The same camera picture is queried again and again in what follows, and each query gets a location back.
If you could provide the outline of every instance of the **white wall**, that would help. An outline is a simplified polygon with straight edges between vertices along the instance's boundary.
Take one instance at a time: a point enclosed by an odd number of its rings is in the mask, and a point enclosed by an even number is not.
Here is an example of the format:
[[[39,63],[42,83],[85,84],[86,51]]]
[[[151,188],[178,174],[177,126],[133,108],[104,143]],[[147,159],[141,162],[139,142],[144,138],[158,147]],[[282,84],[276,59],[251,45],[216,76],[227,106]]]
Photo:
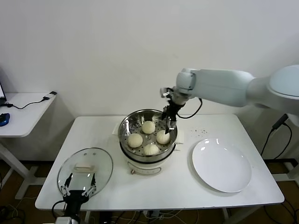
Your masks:
[[[297,0],[2,0],[6,91],[59,93],[31,135],[5,144],[19,159],[53,160],[76,116],[162,109],[159,88],[183,67],[262,77],[299,63],[298,8]],[[200,113],[232,112],[258,145],[261,110],[205,101]]]

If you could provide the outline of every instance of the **white plate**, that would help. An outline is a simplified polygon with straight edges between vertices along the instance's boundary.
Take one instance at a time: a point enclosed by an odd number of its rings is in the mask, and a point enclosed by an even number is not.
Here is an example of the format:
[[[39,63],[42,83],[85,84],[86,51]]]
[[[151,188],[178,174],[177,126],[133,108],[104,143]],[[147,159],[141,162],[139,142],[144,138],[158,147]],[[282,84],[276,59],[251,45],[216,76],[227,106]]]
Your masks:
[[[205,139],[199,142],[192,154],[199,176],[223,192],[239,192],[251,180],[251,165],[243,153],[223,139]]]

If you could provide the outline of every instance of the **cable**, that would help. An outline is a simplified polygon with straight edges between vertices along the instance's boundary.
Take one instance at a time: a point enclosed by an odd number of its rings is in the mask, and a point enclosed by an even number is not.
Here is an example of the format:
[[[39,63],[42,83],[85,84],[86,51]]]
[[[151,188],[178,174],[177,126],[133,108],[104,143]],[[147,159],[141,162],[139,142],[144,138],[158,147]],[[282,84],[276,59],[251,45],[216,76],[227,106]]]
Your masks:
[[[52,91],[52,92],[50,92],[49,94],[47,94],[46,96],[44,96],[40,101],[36,101],[36,102],[31,102],[31,103],[28,103],[28,104],[26,104],[25,106],[23,106],[23,107],[18,107],[18,106],[15,106],[15,105],[13,105],[13,104],[10,104],[10,103],[5,103],[5,104],[1,104],[0,106],[7,106],[8,108],[10,108],[10,107],[15,107],[15,108],[17,108],[17,109],[24,109],[25,107],[27,107],[27,106],[29,106],[29,105],[31,105],[31,104],[38,104],[38,103],[41,103],[41,102],[43,102],[43,101],[45,101],[45,100],[49,100],[49,99],[51,99],[52,97],[54,97],[55,95],[57,95],[57,92],[55,92],[55,91]]]
[[[136,223],[137,223],[137,221],[138,221],[138,219],[139,219],[140,215],[141,215],[141,211],[139,212],[139,214],[138,214],[138,216],[137,216],[137,219],[134,221],[134,223],[133,223],[133,224],[136,224]]]
[[[136,215],[136,212],[134,213],[133,217],[131,218],[131,220],[127,224],[130,224],[134,220],[135,215]]]
[[[198,223],[198,221],[199,221],[199,211],[198,211],[198,210],[196,210],[196,212],[197,212],[197,218],[196,218],[195,224],[197,224],[197,223]]]
[[[45,101],[45,99],[42,99],[41,101],[36,101],[36,102],[32,102],[32,103],[29,103],[29,104],[26,104],[25,106],[23,106],[23,107],[17,107],[17,106],[15,106],[15,105],[12,105],[13,107],[15,107],[15,108],[17,108],[17,109],[24,109],[25,107],[27,107],[27,106],[29,106],[29,105],[31,105],[31,104],[38,104],[38,103],[41,103],[41,102],[43,102],[43,101]]]
[[[288,126],[286,123],[283,123],[283,125],[286,126],[286,127],[290,130],[290,138],[289,138],[289,141],[288,141],[288,143],[286,144],[285,148],[282,150],[282,152],[281,152],[278,156],[276,156],[274,159],[277,159],[278,157],[280,157],[280,155],[281,155],[282,153],[285,152],[286,148],[288,148],[288,146],[289,146],[289,144],[290,144],[290,142],[291,142],[291,140],[292,140],[292,135],[293,135],[293,133],[292,133],[292,130],[291,130],[290,126]]]
[[[270,137],[270,135],[272,134],[273,131],[274,131],[274,129],[271,129],[271,131],[269,132],[269,134],[268,134],[268,136],[267,136],[267,140],[266,140],[265,144],[263,145],[263,149],[262,149],[262,152],[261,152],[261,156],[263,155],[263,151],[265,150],[266,145],[267,145],[268,140],[269,140],[269,137]]]
[[[3,184],[3,179],[2,179],[2,175],[0,173],[0,178],[1,178],[1,185],[0,185],[0,191],[2,190],[2,184]]]
[[[21,202],[22,202],[24,199],[37,199],[37,197],[24,197],[24,198],[22,198],[22,199],[19,201],[18,205],[15,207],[16,210],[18,210],[19,205],[21,204]]]
[[[89,219],[93,219],[93,224],[95,224],[95,218],[93,216],[90,216]]]
[[[54,218],[57,218],[57,216],[55,215],[55,212],[54,212],[54,208],[55,208],[55,206],[56,206],[57,204],[62,203],[62,202],[64,202],[64,201],[58,201],[58,202],[55,202],[54,205],[52,206],[51,212],[52,212],[52,216],[53,216]]]
[[[291,217],[294,219],[294,223],[293,224],[298,224],[298,222],[297,222],[297,211],[299,211],[299,209],[295,210],[294,207],[292,206],[292,204],[288,200],[286,200],[286,199],[285,199],[285,202],[287,202],[290,205],[290,207],[292,208],[292,211],[294,212],[294,214],[283,203],[281,203],[280,205],[282,205],[288,211],[288,213],[291,215]],[[280,222],[276,221],[275,219],[273,219],[269,215],[268,211],[266,210],[266,206],[265,205],[263,206],[263,209],[264,209],[264,211],[265,211],[265,213],[266,213],[266,215],[268,216],[269,219],[271,219],[273,222],[275,222],[277,224],[283,224],[283,223],[280,223]]]
[[[122,215],[125,213],[125,211],[123,211],[116,219],[115,223],[117,224],[117,221],[122,217]]]
[[[131,220],[131,218],[120,218],[120,219],[121,219],[121,220]],[[148,223],[152,223],[152,222],[156,221],[157,219],[158,219],[158,218],[153,219],[153,220],[151,220],[151,221],[150,221],[150,219],[149,219],[150,222],[139,221],[139,220],[136,220],[136,219],[133,219],[133,221],[136,221],[136,222],[138,222],[138,223],[148,224]]]
[[[277,223],[277,224],[283,224],[283,223],[277,222],[275,219],[273,219],[273,218],[268,214],[268,212],[267,212],[267,210],[266,210],[266,206],[263,206],[263,209],[264,209],[264,211],[265,211],[265,213],[266,213],[266,215],[268,216],[269,219],[271,219],[273,222],[275,222],[275,223]]]
[[[180,213],[182,210],[179,210],[176,214],[171,214],[171,213],[163,213],[161,212],[162,214],[164,215],[172,215],[171,217],[164,217],[164,218],[172,218],[172,217],[175,217],[178,213]]]
[[[196,110],[196,112],[195,112],[194,114],[190,115],[189,117],[181,117],[181,116],[177,113],[177,116],[178,116],[179,118],[182,118],[182,119],[189,119],[189,118],[195,116],[195,115],[197,114],[197,112],[198,112],[198,111],[201,109],[201,107],[202,107],[202,99],[199,98],[199,101],[200,101],[200,106],[199,106],[199,108]]]

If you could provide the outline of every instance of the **table leg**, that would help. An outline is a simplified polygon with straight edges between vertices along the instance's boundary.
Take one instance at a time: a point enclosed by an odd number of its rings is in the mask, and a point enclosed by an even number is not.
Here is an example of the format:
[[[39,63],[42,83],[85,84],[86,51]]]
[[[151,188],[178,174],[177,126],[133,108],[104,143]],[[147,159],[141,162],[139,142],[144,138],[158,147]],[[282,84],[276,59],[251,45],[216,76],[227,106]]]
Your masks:
[[[223,222],[223,224],[236,224],[240,222],[242,219],[252,214],[253,212],[255,212],[256,210],[258,210],[260,207],[261,206],[240,208],[235,214],[226,219]]]
[[[43,185],[46,178],[44,177],[35,177],[34,173],[36,172],[38,167],[31,167],[28,170],[11,152],[9,152],[3,145],[0,144],[0,157],[19,175],[24,178],[24,181],[15,196],[15,199],[21,200],[29,185]]]
[[[3,188],[4,184],[6,183],[6,181],[9,179],[10,175],[13,173],[13,169],[10,168],[9,171],[7,172],[7,174],[5,175],[5,177],[2,179],[2,187]]]
[[[89,223],[90,211],[86,211],[84,222]]]
[[[299,165],[293,167],[290,162],[284,163],[285,167],[289,170],[287,174],[272,174],[276,182],[280,181],[295,181],[299,186]]]

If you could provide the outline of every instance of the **floor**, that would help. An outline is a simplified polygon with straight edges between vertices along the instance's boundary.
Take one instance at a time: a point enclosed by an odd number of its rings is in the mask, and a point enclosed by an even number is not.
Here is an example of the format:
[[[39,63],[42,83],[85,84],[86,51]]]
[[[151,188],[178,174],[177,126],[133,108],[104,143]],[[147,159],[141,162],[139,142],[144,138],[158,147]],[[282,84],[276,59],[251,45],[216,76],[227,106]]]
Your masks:
[[[27,168],[30,168],[33,164],[25,164]],[[279,163],[270,163],[267,164],[268,168],[272,173],[282,173],[287,172],[284,165]],[[48,172],[51,169],[50,164],[42,164],[39,166],[39,169],[36,173],[36,176],[38,177],[46,177]],[[3,161],[0,161],[0,173],[2,177],[5,176],[6,172],[9,170],[9,166],[4,163]],[[44,210],[38,210],[35,208],[35,198],[38,196],[39,191],[41,190],[40,186],[30,186],[25,197],[23,200],[15,200],[14,196],[19,188],[19,186],[22,183],[22,178],[16,173],[13,172],[13,174],[10,176],[9,180],[6,182],[6,184],[3,186],[1,192],[0,192],[0,206],[8,206],[10,210],[13,210],[10,205],[17,207],[17,209],[24,210],[25,212],[25,222],[26,224],[43,224],[43,223],[54,223],[55,219],[52,217],[52,214],[50,211],[44,211]],[[285,195],[285,198],[293,205],[295,209],[299,209],[299,188],[294,182],[280,182],[278,183],[280,189]],[[266,209],[268,213],[272,216],[273,219],[275,219],[277,222],[282,224],[292,224],[294,223],[294,220],[292,216],[287,212],[287,210],[282,205],[270,205],[266,206]],[[238,208],[230,209],[229,212],[234,214]],[[172,214],[175,214],[176,211],[168,211]],[[118,217],[121,214],[121,212],[113,212],[113,217]],[[133,215],[135,214],[135,218],[138,217],[139,212],[125,212],[122,214],[121,218],[117,221],[118,224],[128,224],[129,220],[126,220],[124,218],[131,219]],[[90,218],[90,223],[99,223],[99,212],[92,212]],[[23,214],[21,211],[19,211],[19,216],[23,217]],[[178,213],[177,215],[181,220],[183,220],[186,224],[221,224],[223,222],[223,214],[220,209],[208,209],[208,210],[184,210]],[[141,214],[138,218],[137,223],[148,223],[148,219]],[[7,224],[20,224],[21,219],[11,219],[5,221]],[[169,219],[163,219],[163,220],[154,220],[151,219],[150,223],[153,224],[180,224],[182,223],[177,217],[169,218]],[[248,216],[246,219],[242,220],[240,222],[241,224],[272,224],[275,223],[271,221],[267,215],[265,214],[265,211],[263,208],[260,208],[250,216]]]

